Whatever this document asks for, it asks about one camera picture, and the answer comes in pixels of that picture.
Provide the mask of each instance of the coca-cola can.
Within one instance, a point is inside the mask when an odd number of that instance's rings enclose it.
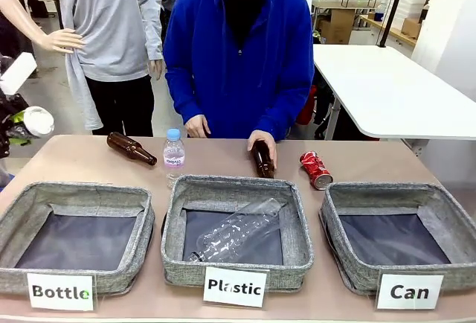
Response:
[[[312,150],[305,152],[300,157],[300,162],[309,175],[311,185],[318,191],[323,191],[334,181],[316,152]]]

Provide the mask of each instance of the cuff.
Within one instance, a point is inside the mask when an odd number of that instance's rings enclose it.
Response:
[[[202,115],[203,112],[197,106],[195,101],[190,101],[180,108],[180,114],[184,120],[184,124],[186,124],[192,117]]]
[[[164,55],[161,51],[148,51],[147,57],[149,57],[149,61],[164,59]]]
[[[254,129],[270,133],[275,141],[279,141],[281,139],[277,137],[277,129],[274,121],[268,117],[261,117],[260,122],[258,122],[258,125]]]

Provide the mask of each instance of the sleeve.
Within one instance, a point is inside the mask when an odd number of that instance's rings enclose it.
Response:
[[[165,41],[164,57],[167,64],[165,78],[169,85],[173,106],[187,123],[203,112],[194,95],[192,71],[193,19],[188,19],[188,0],[177,0],[170,17]]]
[[[295,22],[287,27],[286,54],[277,82],[274,105],[266,110],[255,129],[269,132],[276,141],[284,139],[295,122],[311,89],[314,76],[312,22],[307,4],[300,0]]]
[[[161,60],[161,1],[162,0],[138,0],[142,14],[142,23],[146,34],[146,49],[149,60]]]

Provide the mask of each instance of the blue bottle cap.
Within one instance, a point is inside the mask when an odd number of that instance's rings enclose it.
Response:
[[[180,139],[180,130],[177,128],[171,128],[167,131],[167,139],[169,141],[178,141]]]

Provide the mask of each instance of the brown glass bottle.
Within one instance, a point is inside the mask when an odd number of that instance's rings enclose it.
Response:
[[[141,144],[133,139],[126,137],[119,132],[113,132],[107,136],[107,144],[119,153],[125,156],[135,159],[137,161],[143,161],[149,165],[155,165],[157,158],[142,148]]]
[[[258,176],[261,178],[274,178],[274,165],[269,156],[269,148],[264,141],[254,142],[251,154],[256,165]]]

